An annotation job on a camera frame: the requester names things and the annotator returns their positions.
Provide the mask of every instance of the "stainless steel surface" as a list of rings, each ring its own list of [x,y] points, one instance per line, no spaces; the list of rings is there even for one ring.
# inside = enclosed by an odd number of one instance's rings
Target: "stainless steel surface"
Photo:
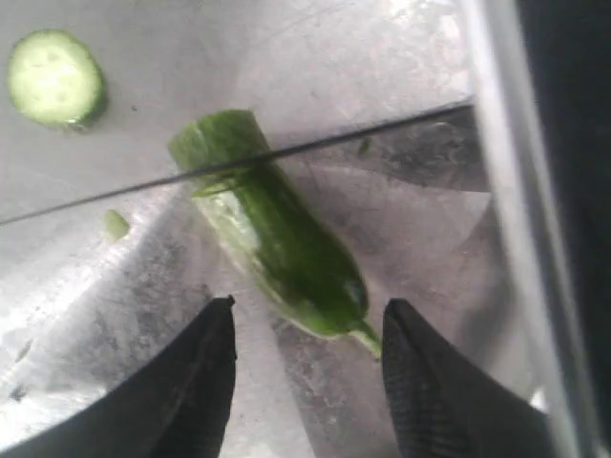
[[[544,141],[517,3],[463,3],[484,156],[556,452],[567,458],[608,456],[552,184],[550,164],[561,152],[550,151]]]
[[[81,135],[32,125],[2,92],[0,214],[171,174],[168,139],[221,108],[254,109],[281,147],[463,99],[469,89],[455,10],[442,0],[8,4],[3,61],[28,31],[66,28],[91,46],[111,104]],[[433,123],[404,139],[439,135],[448,139],[443,148],[460,149],[455,134]],[[392,148],[382,143],[371,153]],[[407,297],[488,372],[530,395],[488,194],[359,168],[347,161],[357,149],[332,148],[284,167],[354,251],[372,321],[379,328],[389,297]],[[133,223],[117,245],[100,236],[108,208]],[[397,455],[377,363],[350,340],[316,341],[270,315],[180,188],[0,230],[0,448],[134,373],[208,293],[231,293],[238,303],[238,382],[224,457]]]

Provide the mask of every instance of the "cucumber piece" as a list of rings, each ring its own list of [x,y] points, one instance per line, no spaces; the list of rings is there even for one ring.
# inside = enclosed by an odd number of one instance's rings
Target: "cucumber piece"
[[[183,171],[268,151],[249,111],[203,117],[169,145]],[[351,334],[376,356],[380,340],[365,322],[368,294],[344,245],[317,220],[275,164],[194,179],[194,201],[221,246],[276,304],[310,334]]]
[[[104,234],[108,241],[114,243],[123,239],[130,232],[130,223],[117,210],[109,210],[104,215]]]
[[[84,124],[105,106],[101,70],[87,47],[64,31],[22,38],[12,49],[7,83],[14,107],[40,124]]]

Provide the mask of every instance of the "scratches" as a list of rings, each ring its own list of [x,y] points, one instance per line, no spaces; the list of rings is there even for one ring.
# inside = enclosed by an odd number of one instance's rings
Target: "scratches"
[[[286,24],[285,26],[281,27],[277,31],[272,32],[270,35],[266,36],[265,38],[263,38],[259,42],[255,43],[254,47],[259,48],[259,47],[269,43],[270,41],[274,40],[275,38],[278,38],[279,36],[282,36],[283,34],[287,33],[288,31],[291,31],[291,30],[297,28],[298,26],[301,26],[302,24],[304,24],[307,21],[310,21],[312,19],[318,19],[319,20],[324,15],[333,14],[334,12],[343,10],[343,9],[345,9],[345,8],[351,6],[351,5],[353,5],[353,3],[351,3],[351,2],[349,2],[349,3],[341,3],[341,4],[338,4],[338,5],[332,5],[332,6],[329,6],[329,7],[322,8],[320,10],[316,10],[314,12],[311,12],[310,14],[300,15],[299,18],[289,22],[288,24]]]

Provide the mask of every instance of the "cucumber skin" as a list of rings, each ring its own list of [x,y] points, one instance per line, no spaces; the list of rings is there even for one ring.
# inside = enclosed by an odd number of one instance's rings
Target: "cucumber skin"
[[[268,151],[253,114],[225,111],[191,124],[170,143],[183,171]],[[199,187],[218,178],[201,177]],[[238,172],[227,186],[194,197],[233,261],[254,274],[283,316],[331,338],[362,329],[369,305],[343,244],[308,210],[274,164]]]

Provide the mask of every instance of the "small cucumber fragment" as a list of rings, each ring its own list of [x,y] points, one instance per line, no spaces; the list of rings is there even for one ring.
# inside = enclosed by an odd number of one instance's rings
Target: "small cucumber fragment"
[[[82,125],[105,106],[101,70],[65,31],[35,31],[12,49],[7,82],[14,107],[48,126]]]
[[[104,215],[104,234],[114,243],[130,232],[130,223],[117,210],[109,210]]]

